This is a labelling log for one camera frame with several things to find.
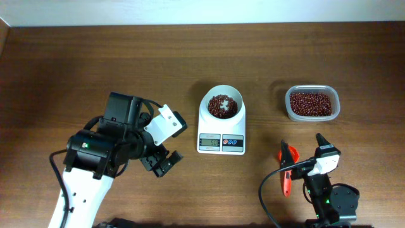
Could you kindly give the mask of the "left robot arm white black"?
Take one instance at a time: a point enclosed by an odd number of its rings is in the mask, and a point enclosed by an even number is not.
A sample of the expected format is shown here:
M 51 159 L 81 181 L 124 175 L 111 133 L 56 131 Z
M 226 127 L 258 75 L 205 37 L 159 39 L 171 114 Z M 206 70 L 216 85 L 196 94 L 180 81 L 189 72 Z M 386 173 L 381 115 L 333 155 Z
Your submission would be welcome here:
M 49 156 L 61 192 L 50 227 L 92 227 L 116 177 L 131 160 L 163 177 L 182 159 L 163 142 L 187 128 L 179 112 L 155 101 L 111 92 L 104 115 L 94 117 L 69 138 L 60 172 Z

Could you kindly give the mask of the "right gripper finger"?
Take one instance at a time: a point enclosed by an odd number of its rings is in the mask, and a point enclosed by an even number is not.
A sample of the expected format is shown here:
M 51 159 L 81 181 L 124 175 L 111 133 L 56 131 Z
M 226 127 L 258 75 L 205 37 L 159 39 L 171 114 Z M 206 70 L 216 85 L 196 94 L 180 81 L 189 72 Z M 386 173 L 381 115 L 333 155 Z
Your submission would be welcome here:
M 280 168 L 284 172 L 289 172 L 290 169 L 288 169 L 288 167 L 293 166 L 293 164 L 294 164 L 294 158 L 291 155 L 289 145 L 284 140 L 281 140 Z
M 328 142 L 320 133 L 316 134 L 316 141 L 319 147 L 322 146 L 331 146 L 332 144 Z

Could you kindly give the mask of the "orange measuring scoop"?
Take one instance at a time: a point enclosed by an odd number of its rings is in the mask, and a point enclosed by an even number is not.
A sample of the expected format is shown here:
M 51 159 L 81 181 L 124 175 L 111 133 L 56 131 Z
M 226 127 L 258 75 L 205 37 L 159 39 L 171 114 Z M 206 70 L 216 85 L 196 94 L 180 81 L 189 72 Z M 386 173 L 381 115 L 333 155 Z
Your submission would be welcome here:
M 295 149 L 295 147 L 293 146 L 289 146 L 291 155 L 294 158 L 294 164 L 298 162 L 299 160 L 299 153 L 298 150 Z M 280 162 L 281 159 L 281 150 L 278 152 L 278 159 Z M 292 172 L 291 170 L 289 172 L 282 172 L 282 174 L 280 175 L 282 178 L 282 191 L 283 191 L 283 195 L 288 198 L 290 196 L 290 192 L 291 192 L 291 185 L 292 185 L 292 179 L 291 179 L 291 175 Z

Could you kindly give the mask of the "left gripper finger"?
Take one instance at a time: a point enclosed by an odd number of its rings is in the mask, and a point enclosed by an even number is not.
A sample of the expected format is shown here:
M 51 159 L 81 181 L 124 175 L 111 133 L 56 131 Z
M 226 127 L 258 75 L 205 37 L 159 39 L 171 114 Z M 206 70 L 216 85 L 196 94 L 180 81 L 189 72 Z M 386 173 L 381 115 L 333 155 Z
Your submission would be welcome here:
M 155 174 L 156 177 L 160 178 L 163 177 L 167 173 L 167 164 L 160 164 L 157 167 L 153 168 L 153 173 Z
M 168 158 L 165 158 L 163 162 L 161 163 L 161 171 L 163 173 L 167 173 L 171 168 L 174 167 L 175 164 L 177 164 L 179 161 L 181 161 L 183 156 L 178 153 L 177 151 L 174 151 Z

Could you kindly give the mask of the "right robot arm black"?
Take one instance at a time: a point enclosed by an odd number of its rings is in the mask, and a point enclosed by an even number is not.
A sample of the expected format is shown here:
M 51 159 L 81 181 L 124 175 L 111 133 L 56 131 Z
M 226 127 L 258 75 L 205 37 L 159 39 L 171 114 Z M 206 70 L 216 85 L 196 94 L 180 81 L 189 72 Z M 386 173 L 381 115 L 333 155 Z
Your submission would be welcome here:
M 282 171 L 282 191 L 290 196 L 293 180 L 303 179 L 306 199 L 312 204 L 316 218 L 305 221 L 309 228 L 350 227 L 357 219 L 356 209 L 359 191 L 342 183 L 332 184 L 328 173 L 338 167 L 341 155 L 333 144 L 317 133 L 318 147 L 315 155 L 305 161 L 296 162 L 289 145 L 281 142 L 280 168 Z

